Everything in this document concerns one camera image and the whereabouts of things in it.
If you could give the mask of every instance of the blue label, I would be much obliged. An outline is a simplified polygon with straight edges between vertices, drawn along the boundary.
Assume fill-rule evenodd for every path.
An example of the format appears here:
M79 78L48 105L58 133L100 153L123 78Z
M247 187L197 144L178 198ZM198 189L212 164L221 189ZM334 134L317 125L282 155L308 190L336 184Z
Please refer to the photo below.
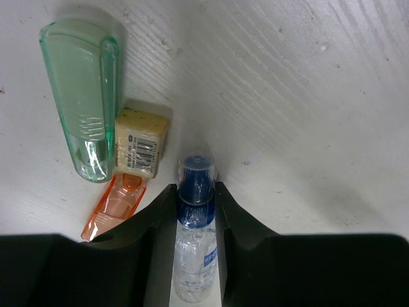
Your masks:
M204 256L204 267L208 266L217 256L217 248L215 248L210 254Z

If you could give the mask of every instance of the white surface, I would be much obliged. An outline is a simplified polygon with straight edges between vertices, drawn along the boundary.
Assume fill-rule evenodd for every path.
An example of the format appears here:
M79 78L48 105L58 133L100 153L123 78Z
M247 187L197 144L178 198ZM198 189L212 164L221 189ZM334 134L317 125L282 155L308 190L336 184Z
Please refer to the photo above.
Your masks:
M66 6L90 4L128 31L125 97L173 110L140 209L199 135L237 201L279 233L409 237L407 1L81 2L0 6L0 233L79 240L104 189L73 170L38 44Z

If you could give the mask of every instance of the plastic wrapper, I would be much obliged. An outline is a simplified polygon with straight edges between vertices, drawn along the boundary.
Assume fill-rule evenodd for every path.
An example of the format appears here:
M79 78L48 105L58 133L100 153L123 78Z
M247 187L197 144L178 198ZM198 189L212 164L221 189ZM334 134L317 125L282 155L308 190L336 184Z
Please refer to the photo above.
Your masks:
M122 173L155 178L169 120L125 108L115 121L115 165Z
M117 174L91 213L81 237L93 240L134 215L146 190L146 182L138 176Z

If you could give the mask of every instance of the transparent orange container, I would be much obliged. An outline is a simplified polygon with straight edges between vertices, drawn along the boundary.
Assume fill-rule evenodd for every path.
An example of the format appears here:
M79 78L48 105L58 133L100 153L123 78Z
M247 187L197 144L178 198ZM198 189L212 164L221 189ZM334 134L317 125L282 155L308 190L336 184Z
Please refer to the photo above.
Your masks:
M146 190L138 176L117 174L96 204L81 237L91 241L134 215Z

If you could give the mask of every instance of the white floor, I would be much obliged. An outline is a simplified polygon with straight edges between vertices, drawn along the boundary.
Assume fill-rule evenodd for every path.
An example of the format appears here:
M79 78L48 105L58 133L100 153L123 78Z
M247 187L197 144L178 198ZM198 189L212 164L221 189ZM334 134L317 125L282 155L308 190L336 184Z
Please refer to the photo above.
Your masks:
M199 141L237 201L279 233L409 237L404 0L5 1L1 234L80 240L104 189L73 170L38 44L43 26L88 6L127 29L124 97L144 102L128 104L172 117L139 209ZM183 306L174 294L171 306Z

